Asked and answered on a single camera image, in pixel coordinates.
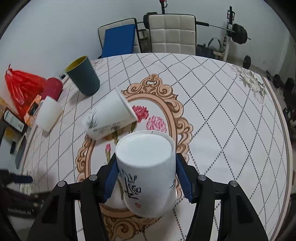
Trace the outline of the white squat rack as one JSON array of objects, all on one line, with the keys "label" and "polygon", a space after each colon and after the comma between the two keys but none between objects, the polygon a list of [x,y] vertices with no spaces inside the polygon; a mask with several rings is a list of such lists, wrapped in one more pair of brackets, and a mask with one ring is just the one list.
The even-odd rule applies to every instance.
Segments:
[{"label": "white squat rack", "polygon": [[232,9],[232,6],[229,6],[229,10],[227,11],[227,24],[225,28],[225,37],[223,41],[223,50],[214,51],[214,55],[218,57],[220,60],[226,62],[228,53],[229,53],[229,48],[230,48],[230,42],[231,42],[231,31],[232,31],[232,26],[233,26],[233,21],[234,21],[234,16],[235,13]]}]

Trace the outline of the orange snack box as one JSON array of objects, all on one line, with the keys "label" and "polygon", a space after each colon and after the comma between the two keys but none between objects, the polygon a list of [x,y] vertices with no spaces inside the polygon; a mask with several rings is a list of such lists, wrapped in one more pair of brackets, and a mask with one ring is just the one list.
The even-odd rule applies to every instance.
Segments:
[{"label": "orange snack box", "polygon": [[31,128],[33,127],[35,120],[37,118],[37,112],[40,107],[41,98],[42,98],[41,95],[37,95],[35,99],[32,101],[32,103],[30,104],[29,108],[27,109],[24,115],[25,123],[27,124],[27,126]]}]

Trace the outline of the plain white cup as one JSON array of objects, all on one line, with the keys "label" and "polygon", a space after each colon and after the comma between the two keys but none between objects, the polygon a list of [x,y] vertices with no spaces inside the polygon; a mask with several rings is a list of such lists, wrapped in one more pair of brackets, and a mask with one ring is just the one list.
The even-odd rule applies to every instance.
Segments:
[{"label": "plain white cup", "polygon": [[40,108],[36,118],[36,125],[43,131],[49,132],[55,125],[60,114],[62,106],[50,96],[41,101]]}]

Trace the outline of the barbell with black plates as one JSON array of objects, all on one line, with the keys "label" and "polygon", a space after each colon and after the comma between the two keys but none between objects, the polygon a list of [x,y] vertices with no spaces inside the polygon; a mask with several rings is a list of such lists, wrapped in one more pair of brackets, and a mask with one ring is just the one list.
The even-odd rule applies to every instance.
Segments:
[{"label": "barbell with black plates", "polygon": [[[138,24],[144,24],[145,28],[149,29],[149,16],[152,16],[152,15],[158,15],[158,14],[156,12],[147,13],[143,16],[143,21],[138,22]],[[205,23],[205,22],[196,21],[196,20],[195,20],[195,24],[200,25],[200,26],[204,26],[204,27],[214,27],[214,28],[219,28],[219,29],[225,30],[225,28],[211,25],[211,24]],[[247,42],[247,40],[251,40],[248,37],[247,31],[241,25],[233,23],[232,31],[230,33],[231,33],[232,41],[237,44],[245,44]]]}]

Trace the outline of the black blue weight bench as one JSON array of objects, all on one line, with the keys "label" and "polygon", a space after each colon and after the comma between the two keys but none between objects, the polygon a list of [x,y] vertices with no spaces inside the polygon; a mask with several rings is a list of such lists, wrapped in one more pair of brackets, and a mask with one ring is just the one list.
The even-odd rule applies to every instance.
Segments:
[{"label": "black blue weight bench", "polygon": [[213,49],[210,49],[205,45],[199,45],[199,44],[196,46],[196,56],[215,59],[215,54]]}]

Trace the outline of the chair with blue cushion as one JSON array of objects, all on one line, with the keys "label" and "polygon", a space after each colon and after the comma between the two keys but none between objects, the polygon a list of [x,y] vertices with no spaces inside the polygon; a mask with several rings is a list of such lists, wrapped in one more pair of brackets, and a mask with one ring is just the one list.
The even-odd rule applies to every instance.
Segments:
[{"label": "chair with blue cushion", "polygon": [[136,18],[100,26],[98,35],[102,47],[101,58],[142,52]]}]

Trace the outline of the dark green plastic cup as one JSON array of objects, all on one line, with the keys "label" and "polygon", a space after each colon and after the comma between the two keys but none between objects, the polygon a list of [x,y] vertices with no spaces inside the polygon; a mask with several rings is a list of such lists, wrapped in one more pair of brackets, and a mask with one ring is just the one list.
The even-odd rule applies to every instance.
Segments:
[{"label": "dark green plastic cup", "polygon": [[95,94],[100,88],[100,80],[87,56],[82,56],[73,61],[66,73],[85,96]]}]

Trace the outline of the white padded chair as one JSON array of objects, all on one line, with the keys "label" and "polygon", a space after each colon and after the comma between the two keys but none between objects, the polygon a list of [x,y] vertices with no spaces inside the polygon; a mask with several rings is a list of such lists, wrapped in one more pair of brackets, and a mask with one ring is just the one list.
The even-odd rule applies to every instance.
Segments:
[{"label": "white padded chair", "polygon": [[148,23],[153,53],[196,54],[197,30],[194,15],[150,15]]}]

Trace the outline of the white paper cup black calligraphy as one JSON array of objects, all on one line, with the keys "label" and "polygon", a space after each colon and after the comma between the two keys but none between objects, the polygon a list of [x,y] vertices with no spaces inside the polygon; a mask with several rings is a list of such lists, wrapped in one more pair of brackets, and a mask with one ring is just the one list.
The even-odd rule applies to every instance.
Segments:
[{"label": "white paper cup black calligraphy", "polygon": [[169,212],[177,199],[175,141],[159,131],[137,131],[119,140],[115,154],[126,207],[147,218]]}]

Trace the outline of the red paper cup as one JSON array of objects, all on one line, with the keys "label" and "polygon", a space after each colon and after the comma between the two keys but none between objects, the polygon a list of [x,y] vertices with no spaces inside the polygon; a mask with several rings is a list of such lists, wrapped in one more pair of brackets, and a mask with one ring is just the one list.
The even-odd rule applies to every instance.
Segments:
[{"label": "red paper cup", "polygon": [[42,93],[41,100],[45,100],[45,98],[49,96],[55,101],[57,101],[60,97],[62,89],[63,84],[58,78],[48,78],[44,86],[44,91]]}]

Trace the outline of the white paper cup bamboo print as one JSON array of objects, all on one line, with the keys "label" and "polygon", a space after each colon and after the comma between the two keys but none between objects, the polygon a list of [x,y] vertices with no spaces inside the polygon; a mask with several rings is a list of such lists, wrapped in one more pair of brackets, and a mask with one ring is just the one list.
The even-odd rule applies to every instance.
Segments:
[{"label": "white paper cup bamboo print", "polygon": [[115,88],[86,113],[82,126],[90,138],[99,140],[135,121],[138,117],[131,105]]}]

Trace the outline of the red plastic bag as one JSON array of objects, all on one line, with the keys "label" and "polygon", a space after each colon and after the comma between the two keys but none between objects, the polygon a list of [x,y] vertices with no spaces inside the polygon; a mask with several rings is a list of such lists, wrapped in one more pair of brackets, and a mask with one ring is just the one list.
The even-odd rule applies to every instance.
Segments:
[{"label": "red plastic bag", "polygon": [[18,115],[23,120],[33,100],[43,93],[47,80],[31,73],[13,70],[11,65],[4,78]]}]

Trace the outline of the dark brown bottle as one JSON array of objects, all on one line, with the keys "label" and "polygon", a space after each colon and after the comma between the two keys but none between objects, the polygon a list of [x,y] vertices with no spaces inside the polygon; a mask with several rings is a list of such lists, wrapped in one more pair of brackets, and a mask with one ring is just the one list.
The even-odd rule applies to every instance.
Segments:
[{"label": "dark brown bottle", "polygon": [[6,121],[10,126],[20,133],[25,133],[27,126],[19,118],[16,117],[8,108],[4,111],[4,121]]}]

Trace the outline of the floral diamond pattern tablecloth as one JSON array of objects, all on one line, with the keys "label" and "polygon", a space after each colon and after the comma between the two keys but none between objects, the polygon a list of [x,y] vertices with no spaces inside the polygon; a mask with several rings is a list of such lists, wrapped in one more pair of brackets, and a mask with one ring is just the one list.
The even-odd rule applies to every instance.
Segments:
[{"label": "floral diamond pattern tablecloth", "polygon": [[[34,127],[23,173],[36,192],[60,180],[79,182],[95,174],[128,133],[157,130],[170,135],[189,165],[216,182],[235,180],[256,210],[269,240],[287,212],[292,148],[285,117],[269,81],[260,74],[204,57],[149,53],[92,61],[101,86],[91,97],[66,79],[63,113],[49,134]],[[115,88],[135,107],[138,122],[94,141],[82,118]]]}]

